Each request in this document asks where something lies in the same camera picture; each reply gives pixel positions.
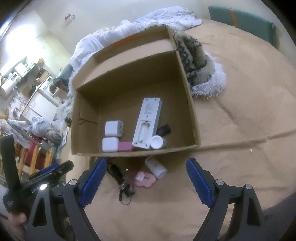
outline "orange stripe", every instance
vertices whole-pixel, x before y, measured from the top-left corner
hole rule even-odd
[[[230,15],[231,15],[232,21],[234,23],[234,26],[236,28],[238,28],[239,25],[237,24],[237,19],[236,19],[235,15],[234,15],[233,9],[231,8],[231,9],[229,9],[229,11],[230,11]]]

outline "cardboard box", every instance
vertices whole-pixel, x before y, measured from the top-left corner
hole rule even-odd
[[[73,79],[72,154],[148,156],[195,149],[198,123],[189,84],[172,34],[165,26],[150,28],[95,53]],[[121,120],[121,142],[132,141],[143,98],[163,101],[158,127],[171,133],[161,150],[102,152],[106,121]]]

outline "white fur trim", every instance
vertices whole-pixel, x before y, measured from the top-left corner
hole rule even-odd
[[[204,84],[195,85],[191,88],[192,97],[205,96],[212,97],[218,96],[225,89],[226,74],[223,72],[222,64],[216,63],[215,59],[209,52],[205,51],[205,54],[213,59],[215,63],[215,72],[211,76],[210,80]]]

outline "white cube charger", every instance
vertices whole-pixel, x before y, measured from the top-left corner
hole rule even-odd
[[[117,137],[104,137],[102,140],[103,152],[117,152],[119,139]]]
[[[123,133],[123,123],[120,120],[106,121],[105,136],[121,137]]]

